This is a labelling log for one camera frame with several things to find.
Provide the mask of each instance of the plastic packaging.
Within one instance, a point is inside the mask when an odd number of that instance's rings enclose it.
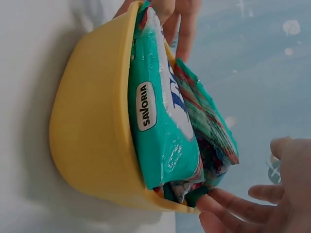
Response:
[[[130,63],[128,105],[132,137],[149,190],[170,181],[204,181],[193,128],[150,4],[137,16]]]
[[[201,195],[219,184],[230,165],[239,162],[238,148],[198,77],[180,59],[176,60],[174,73],[198,141],[205,182],[170,182],[164,187],[164,197],[179,203],[184,203],[186,199],[187,205],[194,207]]]

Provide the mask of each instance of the blue surface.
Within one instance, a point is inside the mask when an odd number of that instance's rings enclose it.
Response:
[[[235,124],[241,164],[220,187],[242,198],[271,184],[272,138],[311,137],[310,24],[309,0],[204,1],[189,67]],[[203,232],[197,216],[176,223],[177,233]]]

